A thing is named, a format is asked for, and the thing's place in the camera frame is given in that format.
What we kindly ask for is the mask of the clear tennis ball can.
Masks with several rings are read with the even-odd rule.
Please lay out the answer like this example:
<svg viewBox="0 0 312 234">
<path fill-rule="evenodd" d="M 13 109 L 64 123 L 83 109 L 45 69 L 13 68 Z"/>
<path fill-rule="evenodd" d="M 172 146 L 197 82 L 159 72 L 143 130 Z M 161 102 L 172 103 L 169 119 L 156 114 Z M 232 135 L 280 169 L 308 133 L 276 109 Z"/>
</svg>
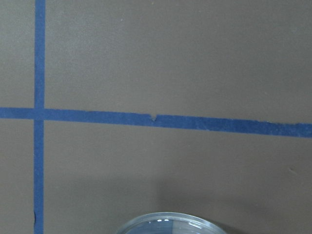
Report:
<svg viewBox="0 0 312 234">
<path fill-rule="evenodd" d="M 117 230 L 117 234 L 226 234 L 226 232 L 197 216 L 157 212 L 128 221 Z"/>
</svg>

